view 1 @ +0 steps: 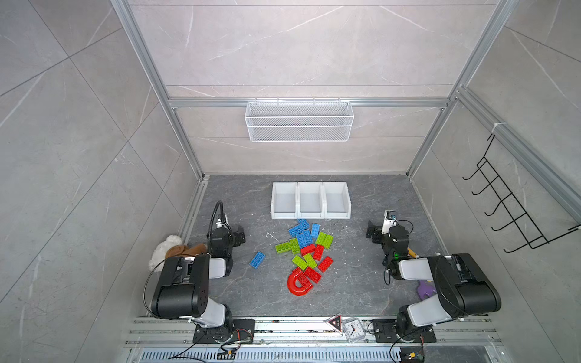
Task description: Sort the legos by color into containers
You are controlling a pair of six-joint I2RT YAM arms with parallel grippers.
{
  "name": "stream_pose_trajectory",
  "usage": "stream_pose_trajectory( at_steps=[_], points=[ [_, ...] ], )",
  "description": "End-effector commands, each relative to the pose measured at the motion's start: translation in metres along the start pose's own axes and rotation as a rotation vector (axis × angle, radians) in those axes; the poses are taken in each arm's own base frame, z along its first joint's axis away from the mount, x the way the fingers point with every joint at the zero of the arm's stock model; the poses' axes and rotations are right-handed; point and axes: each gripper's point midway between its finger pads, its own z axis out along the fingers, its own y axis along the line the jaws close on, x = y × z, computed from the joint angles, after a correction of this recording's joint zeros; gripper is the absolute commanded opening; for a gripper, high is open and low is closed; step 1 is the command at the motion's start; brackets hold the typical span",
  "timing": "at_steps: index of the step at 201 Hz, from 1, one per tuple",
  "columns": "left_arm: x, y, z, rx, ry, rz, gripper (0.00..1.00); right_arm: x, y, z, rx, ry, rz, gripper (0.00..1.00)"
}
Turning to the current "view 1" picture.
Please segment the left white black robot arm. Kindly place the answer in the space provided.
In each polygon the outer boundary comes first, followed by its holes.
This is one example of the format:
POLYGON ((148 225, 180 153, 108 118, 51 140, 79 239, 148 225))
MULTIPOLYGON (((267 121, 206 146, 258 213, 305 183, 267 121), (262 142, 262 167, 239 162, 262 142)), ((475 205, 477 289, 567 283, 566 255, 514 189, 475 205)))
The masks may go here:
POLYGON ((228 277, 233 250, 246 242, 242 227, 228 223, 222 201, 213 208, 206 250, 166 257, 154 269, 160 277, 151 299, 143 299, 148 313, 165 320, 185 319, 198 326, 195 338, 208 337, 225 343, 235 336, 230 308, 210 298, 210 280, 228 277))

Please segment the red horseshoe magnet toy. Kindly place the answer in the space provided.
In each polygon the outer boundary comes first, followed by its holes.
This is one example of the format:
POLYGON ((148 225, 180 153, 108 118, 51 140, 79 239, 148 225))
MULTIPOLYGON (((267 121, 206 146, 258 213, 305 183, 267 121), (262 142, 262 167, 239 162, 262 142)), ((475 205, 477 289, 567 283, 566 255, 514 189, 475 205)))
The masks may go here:
POLYGON ((313 284, 301 268, 296 268, 287 279, 287 288, 295 296, 304 296, 313 289, 313 284))

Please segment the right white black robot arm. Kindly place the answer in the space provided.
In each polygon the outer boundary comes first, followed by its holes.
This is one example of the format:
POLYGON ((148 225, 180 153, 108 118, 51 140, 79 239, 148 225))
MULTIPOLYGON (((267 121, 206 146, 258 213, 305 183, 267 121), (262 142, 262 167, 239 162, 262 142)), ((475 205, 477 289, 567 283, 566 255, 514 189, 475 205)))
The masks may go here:
POLYGON ((470 254, 414 257, 409 251, 411 231, 402 222, 392 210, 384 211, 381 225, 368 222, 366 238, 384 253, 384 283, 426 281, 431 291, 419 302, 400 307, 394 321, 375 319, 377 340, 390 335, 395 342, 414 342, 426 337, 434 325, 501 309, 499 292, 470 254))

